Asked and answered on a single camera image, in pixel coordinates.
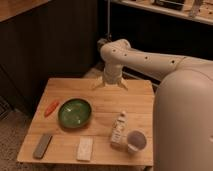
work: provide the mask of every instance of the bottle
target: bottle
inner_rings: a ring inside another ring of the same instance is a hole
[[[113,125],[112,134],[110,137],[111,146],[116,148],[121,146],[125,126],[126,126],[126,112],[122,111]]]

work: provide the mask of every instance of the floor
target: floor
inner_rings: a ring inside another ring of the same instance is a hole
[[[86,78],[96,78],[101,75],[101,66],[92,68]],[[31,118],[19,112],[12,111],[0,121],[0,170],[1,171],[142,171],[143,167],[128,166],[87,166],[87,165],[50,165],[18,163],[16,157],[27,133]]]

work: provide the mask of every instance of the paper cup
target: paper cup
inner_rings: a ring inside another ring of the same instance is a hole
[[[146,146],[146,137],[140,131],[131,131],[127,135],[127,151],[135,154]]]

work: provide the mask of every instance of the carrot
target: carrot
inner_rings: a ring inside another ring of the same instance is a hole
[[[47,107],[47,109],[44,112],[44,117],[48,117],[56,109],[58,105],[59,105],[58,100],[54,100],[52,103],[50,103],[50,105]]]

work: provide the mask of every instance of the shelf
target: shelf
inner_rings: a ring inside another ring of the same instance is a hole
[[[186,0],[182,11],[177,11],[169,8],[159,7],[156,5],[152,5],[150,0],[112,0],[113,3],[138,8],[142,10],[147,10],[155,13],[165,14],[177,18],[182,18],[185,20],[191,20],[199,23],[204,23],[208,25],[213,25],[213,5],[202,5],[200,8],[200,12],[196,17],[189,17],[189,11],[192,7],[193,1]]]
[[[50,0],[0,0],[0,22],[49,1]]]

